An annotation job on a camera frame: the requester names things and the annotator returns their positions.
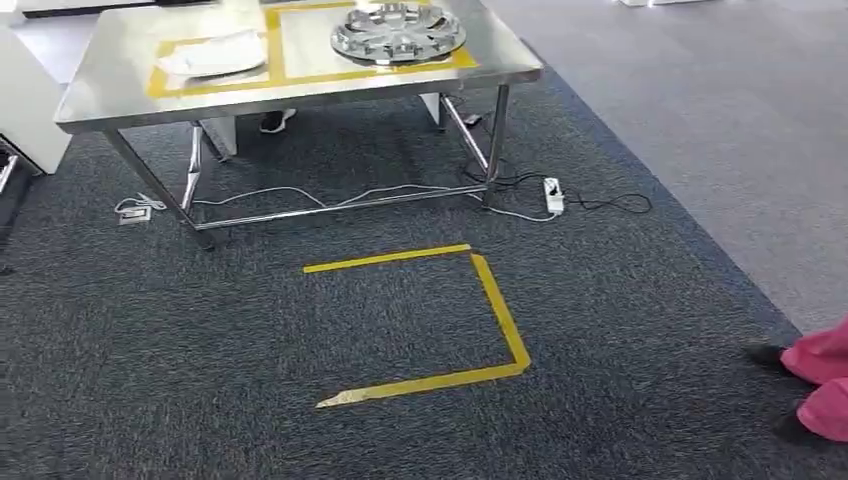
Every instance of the person's foot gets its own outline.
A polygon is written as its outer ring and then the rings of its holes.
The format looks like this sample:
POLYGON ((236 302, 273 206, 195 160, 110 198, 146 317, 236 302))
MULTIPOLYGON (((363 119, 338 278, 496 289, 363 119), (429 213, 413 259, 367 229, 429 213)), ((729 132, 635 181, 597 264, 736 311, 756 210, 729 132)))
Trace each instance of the person's foot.
POLYGON ((748 345, 742 350, 751 362, 767 370, 793 376, 792 372, 787 370, 783 362, 780 361, 780 356, 783 355, 783 352, 786 350, 785 348, 778 347, 777 345, 758 344, 748 345))
POLYGON ((297 110, 293 108, 287 108, 278 112, 268 112, 259 125, 259 131, 262 133, 280 133, 286 129, 286 120, 293 117, 295 113, 297 113, 297 110))
POLYGON ((816 446, 827 443, 827 440, 813 432, 811 432, 795 413, 797 408, 793 408, 788 413, 783 414, 772 425, 772 432, 783 441, 794 443, 796 445, 816 446))

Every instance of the gray carpet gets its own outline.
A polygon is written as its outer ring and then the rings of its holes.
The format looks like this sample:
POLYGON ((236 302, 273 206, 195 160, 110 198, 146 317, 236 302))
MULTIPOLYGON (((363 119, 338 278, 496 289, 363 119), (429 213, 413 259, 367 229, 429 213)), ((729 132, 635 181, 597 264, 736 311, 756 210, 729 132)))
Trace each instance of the gray carpet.
POLYGON ((848 1, 483 1, 796 327, 845 317, 848 1))
MULTIPOLYGON (((468 94, 485 112, 490 92, 468 94)), ((531 224, 438 199, 219 232, 202 252, 164 213, 117 227, 145 191, 99 135, 35 185, 0 278, 11 410, 4 473, 77 478, 835 479, 841 446, 798 447, 770 421, 801 381, 740 345, 786 319, 561 80, 517 88, 505 156, 635 216, 571 208, 531 224), (533 364, 523 375, 330 409, 345 388, 503 363, 454 254, 304 275, 311 263, 470 243, 488 259, 533 364)), ((200 198, 297 185, 328 201, 458 182, 455 132, 417 99, 303 110, 284 135, 240 123, 243 158, 207 165, 200 198)), ((131 132, 174 188, 188 127, 131 132)), ((499 201, 541 215, 538 183, 499 201)), ((289 192, 207 218, 307 206, 289 192)))

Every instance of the yellow tape square on floor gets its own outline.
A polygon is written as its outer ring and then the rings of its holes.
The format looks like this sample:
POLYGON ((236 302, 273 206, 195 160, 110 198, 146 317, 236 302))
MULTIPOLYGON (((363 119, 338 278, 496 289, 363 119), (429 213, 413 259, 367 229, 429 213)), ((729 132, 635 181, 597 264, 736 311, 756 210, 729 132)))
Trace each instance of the yellow tape square on floor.
MULTIPOLYGON (((406 252, 377 255, 354 260, 326 263, 320 265, 309 265, 303 268, 304 273, 319 273, 329 270, 354 268, 376 263, 393 262, 411 258, 420 258, 434 255, 445 255, 449 253, 470 252, 471 246, 467 244, 451 245, 447 247, 430 248, 425 250, 410 250, 406 252)), ((344 390, 335 396, 318 402, 316 408, 332 407, 348 403, 362 402, 373 398, 384 398, 408 393, 424 392, 439 388, 456 387, 468 385, 487 380, 519 375, 530 366, 530 355, 524 347, 524 342, 515 326, 515 321, 506 306, 506 302, 498 289, 495 277, 489 269, 489 264, 482 255, 471 253, 471 264, 480 278, 480 283, 489 303, 494 311, 495 318, 500 325, 501 332, 506 339, 507 346, 512 353, 514 362, 506 365, 464 370, 461 372, 435 375, 432 377, 405 380, 401 382, 375 385, 371 387, 344 390)))

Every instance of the table top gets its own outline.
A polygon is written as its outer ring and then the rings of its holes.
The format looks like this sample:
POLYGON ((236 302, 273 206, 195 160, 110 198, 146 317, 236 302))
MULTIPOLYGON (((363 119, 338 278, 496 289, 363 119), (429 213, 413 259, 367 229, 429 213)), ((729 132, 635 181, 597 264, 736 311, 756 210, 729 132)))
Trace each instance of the table top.
POLYGON ((332 50, 331 28, 353 8, 352 1, 224 0, 213 5, 107 10, 97 22, 55 121, 68 133, 80 133, 456 92, 540 77, 541 61, 479 0, 420 1, 456 15, 468 38, 441 64, 400 69, 362 66, 332 50), (268 65, 256 71, 204 84, 168 78, 155 66, 175 45, 247 28, 262 32, 268 48, 268 65))

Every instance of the white plate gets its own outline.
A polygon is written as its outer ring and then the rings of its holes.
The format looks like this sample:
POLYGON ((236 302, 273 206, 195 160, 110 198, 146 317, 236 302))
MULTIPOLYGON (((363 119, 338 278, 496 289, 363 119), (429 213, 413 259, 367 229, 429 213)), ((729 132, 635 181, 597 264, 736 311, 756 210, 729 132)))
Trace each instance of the white plate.
POLYGON ((268 61, 265 44, 256 30, 224 35, 197 45, 178 46, 159 59, 159 68, 171 75, 208 77, 243 72, 268 61))

